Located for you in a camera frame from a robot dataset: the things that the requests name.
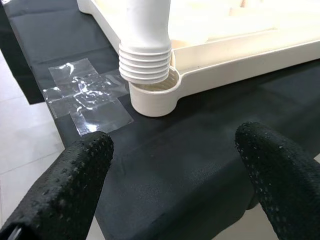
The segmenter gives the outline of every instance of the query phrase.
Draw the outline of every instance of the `white plastic part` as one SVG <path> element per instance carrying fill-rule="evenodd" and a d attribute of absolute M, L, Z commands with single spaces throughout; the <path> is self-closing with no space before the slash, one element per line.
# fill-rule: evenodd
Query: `white plastic part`
<path fill-rule="evenodd" d="M 119 46 L 119 71 L 125 80 L 154 84 L 168 77 L 171 57 L 169 12 L 170 0 L 126 2 L 125 31 Z"/>
<path fill-rule="evenodd" d="M 169 16 L 172 48 L 206 43 L 210 37 L 208 29 L 223 27 L 220 19 L 228 17 L 229 12 L 230 6 L 224 1 L 172 0 Z"/>
<path fill-rule="evenodd" d="M 229 4 L 228 16 L 224 13 L 218 19 L 206 17 L 209 22 L 199 25 L 195 32 L 201 36 L 190 33 L 196 25 L 179 25 L 181 19 L 169 22 L 169 35 L 174 46 L 172 55 L 147 56 L 119 50 L 124 32 L 121 13 L 107 14 L 95 1 L 102 0 L 78 0 L 79 8 L 94 16 L 120 53 L 120 66 L 125 68 L 122 64 L 125 63 L 126 68 L 141 77 L 142 84 L 131 82 L 129 89 L 132 106 L 145 116 L 167 115 L 175 109 L 180 98 L 188 95 L 320 58 L 320 8 L 308 6 L 300 10 L 298 0 L 290 2 L 288 8 L 280 2 L 288 3 L 289 0 L 251 0 L 245 2 L 246 7 L 240 7 L 243 0 L 221 0 Z M 171 1 L 194 6 L 197 1 L 204 4 L 209 0 Z M 105 2 L 112 5 L 117 1 Z M 190 32 L 183 33 L 182 29 L 190 29 Z M 164 73 L 168 64 L 170 70 L 164 81 L 144 84 L 146 73 Z"/>

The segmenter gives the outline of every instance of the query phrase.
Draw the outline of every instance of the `black cloth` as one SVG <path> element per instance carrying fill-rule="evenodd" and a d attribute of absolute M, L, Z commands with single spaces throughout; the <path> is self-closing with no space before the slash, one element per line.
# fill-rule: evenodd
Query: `black cloth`
<path fill-rule="evenodd" d="M 75 0 L 12 1 L 5 10 L 42 89 L 54 86 L 48 67 L 83 58 L 99 73 L 118 67 L 110 43 Z M 121 97 L 134 122 L 110 133 L 114 161 L 96 209 L 103 234 L 211 240 L 256 203 L 234 146 L 241 123 L 267 123 L 318 153 L 319 77 L 317 60 L 185 97 L 160 118 L 140 115 L 128 95 Z M 55 123 L 65 146 L 79 138 L 70 116 Z"/>
<path fill-rule="evenodd" d="M 22 53 L 16 36 L 10 26 L 3 5 L 0 3 L 0 49 L 29 104 L 44 101 L 26 59 Z"/>
<path fill-rule="evenodd" d="M 247 122 L 235 141 L 255 192 L 280 240 L 320 239 L 320 164 L 269 127 Z"/>

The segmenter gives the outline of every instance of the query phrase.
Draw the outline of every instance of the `white floor tile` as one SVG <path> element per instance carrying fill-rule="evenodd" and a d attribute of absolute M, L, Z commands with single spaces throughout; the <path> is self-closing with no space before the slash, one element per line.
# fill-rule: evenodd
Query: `white floor tile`
<path fill-rule="evenodd" d="M 24 96 L 0 51 L 0 102 Z"/>
<path fill-rule="evenodd" d="M 24 96 L 0 101 L 0 113 L 0 132 L 6 134 L 53 121 L 44 102 L 29 105 Z"/>
<path fill-rule="evenodd" d="M 57 159 L 59 154 L 60 152 L 54 153 L 0 175 L 2 223 L 6 221 L 32 184 Z"/>
<path fill-rule="evenodd" d="M 45 103 L 0 102 L 0 174 L 64 149 Z"/>
<path fill-rule="evenodd" d="M 92 220 L 92 224 L 88 236 L 86 237 L 86 240 L 105 240 L 105 237 L 101 232 L 96 217 L 94 217 Z"/>
<path fill-rule="evenodd" d="M 222 231 L 213 240 L 278 240 L 266 214 L 258 205 L 245 212 L 235 224 Z"/>
<path fill-rule="evenodd" d="M 314 158 L 318 163 L 320 163 L 320 154 Z"/>
<path fill-rule="evenodd" d="M 64 150 L 53 121 L 5 132 L 0 146 L 0 174 Z"/>

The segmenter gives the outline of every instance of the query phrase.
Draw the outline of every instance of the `white plastic tray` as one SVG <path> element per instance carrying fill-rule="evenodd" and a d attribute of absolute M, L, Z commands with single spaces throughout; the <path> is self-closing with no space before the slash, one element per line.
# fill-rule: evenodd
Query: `white plastic tray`
<path fill-rule="evenodd" d="M 119 52 L 125 6 L 119 10 L 105 0 L 77 1 L 79 9 L 93 15 Z M 233 0 L 227 15 L 217 11 L 222 16 L 212 23 L 218 24 L 212 24 L 211 31 L 205 34 L 199 30 L 198 37 L 191 38 L 192 34 L 177 29 L 177 22 L 169 24 L 173 47 L 169 77 L 151 85 L 130 83 L 134 109 L 149 117 L 164 116 L 175 109 L 180 98 L 188 95 L 320 58 L 319 5 L 304 9 L 282 5 L 275 10 L 266 5 L 252 6 L 254 2 Z M 184 31 L 192 29 L 187 23 Z"/>

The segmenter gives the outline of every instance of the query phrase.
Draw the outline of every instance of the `black fabric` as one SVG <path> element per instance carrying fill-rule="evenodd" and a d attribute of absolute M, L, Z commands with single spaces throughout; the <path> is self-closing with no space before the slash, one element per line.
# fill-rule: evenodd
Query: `black fabric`
<path fill-rule="evenodd" d="M 0 49 L 29 104 L 44 101 L 19 43 L 12 31 L 3 5 L 0 3 Z"/>
<path fill-rule="evenodd" d="M 76 0 L 11 1 L 5 10 L 42 89 L 54 86 L 48 67 L 66 62 L 88 58 L 99 73 L 118 68 L 117 54 Z M 317 60 L 185 97 L 160 118 L 140 115 L 121 97 L 134 122 L 110 133 L 114 164 L 96 209 L 103 234 L 211 240 L 256 203 L 234 147 L 241 123 L 264 122 L 318 154 L 319 78 Z M 70 116 L 55 124 L 65 146 L 79 139 Z"/>
<path fill-rule="evenodd" d="M 113 151 L 103 132 L 84 135 L 64 150 L 5 222 L 0 239 L 19 226 L 34 235 L 20 240 L 85 240 Z"/>
<path fill-rule="evenodd" d="M 280 240 L 320 239 L 320 164 L 291 139 L 259 123 L 235 135 L 255 192 Z"/>

